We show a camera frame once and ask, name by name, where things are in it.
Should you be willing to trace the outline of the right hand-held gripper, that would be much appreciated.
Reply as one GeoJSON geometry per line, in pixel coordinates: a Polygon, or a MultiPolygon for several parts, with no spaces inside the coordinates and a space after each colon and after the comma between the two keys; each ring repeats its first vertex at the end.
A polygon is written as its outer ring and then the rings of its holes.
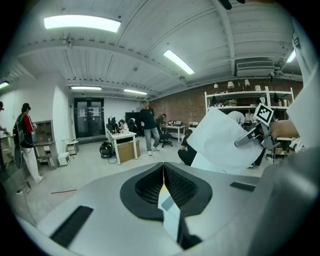
{"type": "Polygon", "coordinates": [[[274,117],[274,111],[271,108],[260,103],[253,114],[253,127],[246,134],[234,142],[236,147],[242,147],[250,142],[258,142],[267,149],[273,150],[280,143],[276,142],[271,135],[270,123],[274,117]]]}

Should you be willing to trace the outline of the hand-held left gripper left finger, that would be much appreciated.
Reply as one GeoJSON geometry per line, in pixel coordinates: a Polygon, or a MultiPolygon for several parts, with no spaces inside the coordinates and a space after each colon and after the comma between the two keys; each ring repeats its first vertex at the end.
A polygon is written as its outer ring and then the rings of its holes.
{"type": "Polygon", "coordinates": [[[172,256],[182,251],[159,209],[163,164],[95,179],[57,206],[37,228],[83,256],[172,256]]]}

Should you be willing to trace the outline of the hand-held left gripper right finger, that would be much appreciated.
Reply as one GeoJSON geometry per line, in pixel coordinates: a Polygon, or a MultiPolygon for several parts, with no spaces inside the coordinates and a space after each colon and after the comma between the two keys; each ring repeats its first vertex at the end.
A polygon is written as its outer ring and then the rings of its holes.
{"type": "Polygon", "coordinates": [[[245,207],[259,178],[164,163],[164,184],[180,210],[177,243],[187,250],[221,230],[245,207]]]}

